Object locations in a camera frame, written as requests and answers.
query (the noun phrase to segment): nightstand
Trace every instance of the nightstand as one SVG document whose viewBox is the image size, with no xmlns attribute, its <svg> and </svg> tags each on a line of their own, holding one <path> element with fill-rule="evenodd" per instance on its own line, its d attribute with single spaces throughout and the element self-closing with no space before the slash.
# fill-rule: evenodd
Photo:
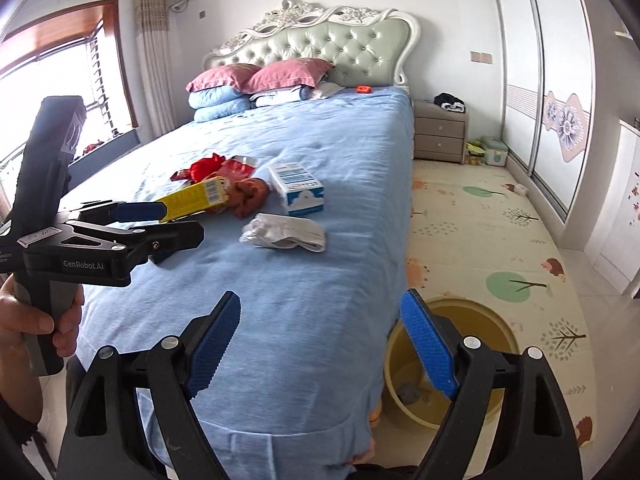
<svg viewBox="0 0 640 480">
<path fill-rule="evenodd" d="M 414 158 L 465 163 L 467 113 L 415 100 L 414 117 Z"/>
</svg>

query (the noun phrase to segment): green container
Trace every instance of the green container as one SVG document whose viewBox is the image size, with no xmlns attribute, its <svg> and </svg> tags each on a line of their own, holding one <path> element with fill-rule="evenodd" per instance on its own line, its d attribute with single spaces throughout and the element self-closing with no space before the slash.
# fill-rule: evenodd
<svg viewBox="0 0 640 480">
<path fill-rule="evenodd" d="M 506 166 L 509 149 L 500 139 L 484 136 L 481 139 L 482 147 L 486 151 L 484 163 L 490 166 Z"/>
</svg>

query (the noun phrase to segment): white cabinet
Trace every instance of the white cabinet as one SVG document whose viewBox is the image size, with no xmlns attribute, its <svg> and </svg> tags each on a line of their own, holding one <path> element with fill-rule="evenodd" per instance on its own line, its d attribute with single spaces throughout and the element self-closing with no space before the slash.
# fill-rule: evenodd
<svg viewBox="0 0 640 480">
<path fill-rule="evenodd" d="M 623 294 L 640 278 L 640 132 L 621 125 L 609 192 L 585 253 L 593 268 Z"/>
</svg>

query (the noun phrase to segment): yellow box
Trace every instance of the yellow box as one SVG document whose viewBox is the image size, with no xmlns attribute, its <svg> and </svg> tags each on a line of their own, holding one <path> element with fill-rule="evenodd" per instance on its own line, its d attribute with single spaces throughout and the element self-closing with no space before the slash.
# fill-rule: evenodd
<svg viewBox="0 0 640 480">
<path fill-rule="evenodd" d="M 215 176 L 164 196 L 156 202 L 162 202 L 166 206 L 166 216 L 160 222 L 168 222 L 205 209 L 225 205 L 228 200 L 224 179 Z"/>
</svg>

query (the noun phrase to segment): sliding wardrobe door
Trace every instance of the sliding wardrobe door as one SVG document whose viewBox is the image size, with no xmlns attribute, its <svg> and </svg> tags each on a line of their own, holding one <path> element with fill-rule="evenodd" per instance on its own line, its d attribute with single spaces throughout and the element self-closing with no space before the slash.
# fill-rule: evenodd
<svg viewBox="0 0 640 480">
<path fill-rule="evenodd" d="M 591 35 L 582 0 L 536 0 L 544 47 L 544 106 L 533 180 L 559 213 L 571 207 L 590 131 Z"/>
<path fill-rule="evenodd" d="M 506 111 L 502 140 L 520 163 L 531 159 L 540 90 L 540 52 L 532 0 L 499 0 L 504 25 Z"/>
</svg>

